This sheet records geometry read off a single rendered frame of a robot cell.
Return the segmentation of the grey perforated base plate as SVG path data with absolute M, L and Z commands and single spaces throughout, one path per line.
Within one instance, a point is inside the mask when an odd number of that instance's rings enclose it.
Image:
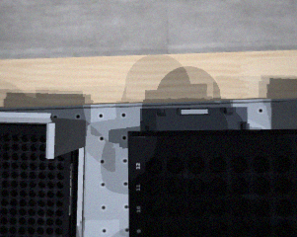
M 129 237 L 128 131 L 140 131 L 140 109 L 248 107 L 250 129 L 271 129 L 271 104 L 260 99 L 0 108 L 86 121 L 83 237 Z

